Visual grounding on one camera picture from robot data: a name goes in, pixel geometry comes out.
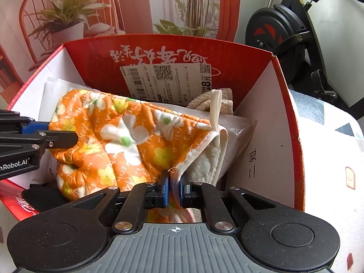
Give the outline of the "cream knitted cloth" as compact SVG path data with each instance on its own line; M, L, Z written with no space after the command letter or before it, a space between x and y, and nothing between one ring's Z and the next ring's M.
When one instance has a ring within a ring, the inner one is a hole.
M232 115L233 114L233 92L230 88L221 88L221 92L216 90L207 91L188 103L187 108L210 111L211 109L219 108L220 113Z

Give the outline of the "black exercise bike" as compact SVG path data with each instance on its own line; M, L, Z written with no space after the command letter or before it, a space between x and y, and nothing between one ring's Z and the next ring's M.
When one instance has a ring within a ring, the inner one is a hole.
M272 52L286 82L358 116L363 109L363 0L281 0L254 12L245 43Z

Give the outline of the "black sleep mask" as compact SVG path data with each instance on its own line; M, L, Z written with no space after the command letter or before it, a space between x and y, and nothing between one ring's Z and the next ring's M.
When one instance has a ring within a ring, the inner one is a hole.
M38 212L51 210L69 202L54 182L30 184L28 189L22 191L22 198Z

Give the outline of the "room scene backdrop poster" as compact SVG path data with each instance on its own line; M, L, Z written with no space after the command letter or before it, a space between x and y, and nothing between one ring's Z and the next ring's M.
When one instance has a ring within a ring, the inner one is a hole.
M1 0L1 100L63 43L127 33L231 41L241 0Z

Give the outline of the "white paper bag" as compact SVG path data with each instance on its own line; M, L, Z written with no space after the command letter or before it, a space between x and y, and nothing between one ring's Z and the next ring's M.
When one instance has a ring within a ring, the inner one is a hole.
M50 171L78 198L108 186L130 190L170 171L172 182L216 184L251 140L256 122L232 114L231 91L207 93L206 111L88 90L64 80L45 84L40 120L74 131L78 144L55 150Z

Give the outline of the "orange floral oven mitt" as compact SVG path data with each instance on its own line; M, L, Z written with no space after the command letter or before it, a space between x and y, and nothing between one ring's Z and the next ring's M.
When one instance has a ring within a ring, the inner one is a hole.
M53 150L59 162L57 185L69 200L107 187L129 191L135 185L170 178L169 203L147 214L150 222L194 222L178 195L183 173L190 181L215 185L228 143L219 124L220 109L209 118L169 110L145 101L103 92L74 89L58 102L50 130L74 131L77 144Z

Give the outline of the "patterned white tablecloth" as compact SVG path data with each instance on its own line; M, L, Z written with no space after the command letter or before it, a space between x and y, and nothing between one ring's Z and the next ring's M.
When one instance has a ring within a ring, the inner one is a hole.
M329 222L340 236L335 272L363 271L363 132L347 112L291 91L293 135L283 98L250 92L234 115L219 122L229 145L246 141L239 156L226 154L226 185L292 205L304 191L304 210Z

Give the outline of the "red strawberry cardboard box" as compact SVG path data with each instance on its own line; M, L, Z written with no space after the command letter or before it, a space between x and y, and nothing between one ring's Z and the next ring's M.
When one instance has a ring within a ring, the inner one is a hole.
M64 80L88 90L105 92L166 107L187 108L197 96L221 88L233 92L233 115L250 92L276 92L283 98L293 135L294 109L277 58L242 44L178 35L114 35L67 42L58 47L20 88L12 111L40 120L45 84ZM25 190L30 184L54 182L53 150L47 149L34 171L9 179ZM290 206L303 210L304 191Z

